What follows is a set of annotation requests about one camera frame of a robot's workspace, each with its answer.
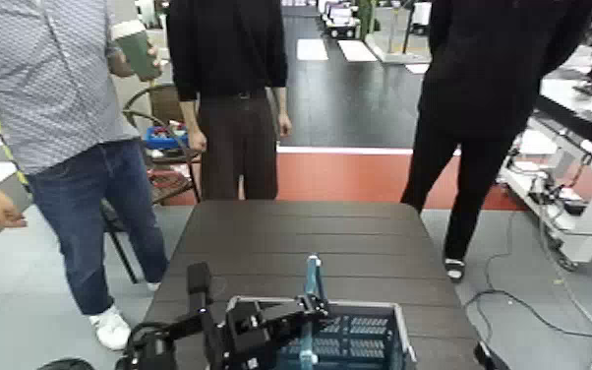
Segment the brown-trousered man's right hand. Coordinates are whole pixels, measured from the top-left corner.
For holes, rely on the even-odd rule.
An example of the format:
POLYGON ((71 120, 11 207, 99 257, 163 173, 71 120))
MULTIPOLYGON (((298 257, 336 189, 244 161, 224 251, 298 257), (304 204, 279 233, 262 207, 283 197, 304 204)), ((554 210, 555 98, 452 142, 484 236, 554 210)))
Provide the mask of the brown-trousered man's right hand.
POLYGON ((198 126, 188 128, 187 135, 191 150, 199 153, 204 153, 207 150, 207 137, 198 126))

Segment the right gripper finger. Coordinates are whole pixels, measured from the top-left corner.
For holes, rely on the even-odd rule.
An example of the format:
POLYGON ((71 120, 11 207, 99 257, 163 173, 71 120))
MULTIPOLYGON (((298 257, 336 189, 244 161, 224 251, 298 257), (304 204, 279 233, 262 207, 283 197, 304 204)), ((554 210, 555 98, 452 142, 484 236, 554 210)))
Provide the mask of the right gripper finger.
POLYGON ((479 341, 475 346, 474 356, 484 370, 509 370, 506 363, 483 341, 479 341))

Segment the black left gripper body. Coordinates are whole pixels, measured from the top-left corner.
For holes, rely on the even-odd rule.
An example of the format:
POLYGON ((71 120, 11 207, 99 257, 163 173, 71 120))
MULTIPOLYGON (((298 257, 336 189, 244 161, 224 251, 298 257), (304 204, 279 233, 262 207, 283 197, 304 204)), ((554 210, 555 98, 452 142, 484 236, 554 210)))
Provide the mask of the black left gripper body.
POLYGON ((182 317, 182 337, 204 335, 208 369, 273 369, 275 305, 258 300, 237 302, 216 323, 205 307, 182 317))

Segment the patterned-shirt man's left hand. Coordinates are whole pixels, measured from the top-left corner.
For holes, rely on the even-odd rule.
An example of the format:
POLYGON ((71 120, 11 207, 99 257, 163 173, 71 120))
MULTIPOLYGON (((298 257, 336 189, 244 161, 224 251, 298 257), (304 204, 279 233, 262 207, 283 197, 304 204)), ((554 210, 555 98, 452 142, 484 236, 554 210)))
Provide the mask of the patterned-shirt man's left hand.
POLYGON ((150 42, 148 43, 148 62, 148 80, 155 80, 162 75, 162 63, 157 49, 150 42))

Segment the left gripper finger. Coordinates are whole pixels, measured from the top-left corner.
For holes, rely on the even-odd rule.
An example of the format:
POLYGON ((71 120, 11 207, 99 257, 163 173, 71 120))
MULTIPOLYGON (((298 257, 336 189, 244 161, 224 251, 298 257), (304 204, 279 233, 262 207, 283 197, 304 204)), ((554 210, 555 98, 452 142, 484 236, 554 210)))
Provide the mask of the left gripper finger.
POLYGON ((269 318, 315 320, 328 316, 328 302, 316 295, 300 295, 291 301, 280 303, 269 308, 269 318))

